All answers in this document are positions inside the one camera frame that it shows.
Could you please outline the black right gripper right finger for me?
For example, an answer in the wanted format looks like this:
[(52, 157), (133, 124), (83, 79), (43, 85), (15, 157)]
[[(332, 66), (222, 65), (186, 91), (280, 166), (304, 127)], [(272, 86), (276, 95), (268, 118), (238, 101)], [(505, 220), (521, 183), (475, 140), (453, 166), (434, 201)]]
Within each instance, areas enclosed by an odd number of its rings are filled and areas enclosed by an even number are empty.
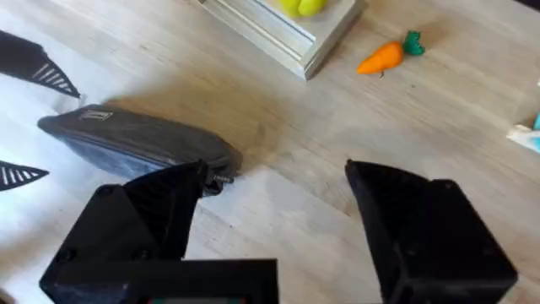
[(498, 303), (518, 272), (459, 185), (348, 160), (385, 303)]

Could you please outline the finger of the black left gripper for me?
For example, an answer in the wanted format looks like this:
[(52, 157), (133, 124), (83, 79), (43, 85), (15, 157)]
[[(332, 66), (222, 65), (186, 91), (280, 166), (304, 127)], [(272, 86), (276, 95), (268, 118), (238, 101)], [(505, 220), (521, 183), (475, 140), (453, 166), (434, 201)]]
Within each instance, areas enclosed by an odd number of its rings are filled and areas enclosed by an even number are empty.
[(80, 98), (68, 76), (32, 41), (1, 31), (1, 74)]
[(49, 174), (48, 171), (1, 161), (1, 191), (35, 182)]

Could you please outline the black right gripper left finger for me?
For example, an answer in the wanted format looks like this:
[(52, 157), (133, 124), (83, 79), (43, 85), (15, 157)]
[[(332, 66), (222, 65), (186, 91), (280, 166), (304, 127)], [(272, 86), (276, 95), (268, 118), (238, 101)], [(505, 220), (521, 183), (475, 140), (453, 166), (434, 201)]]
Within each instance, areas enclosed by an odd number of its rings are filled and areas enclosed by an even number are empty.
[(181, 260), (208, 164), (197, 161), (98, 187), (40, 279), (43, 291), (70, 263)]

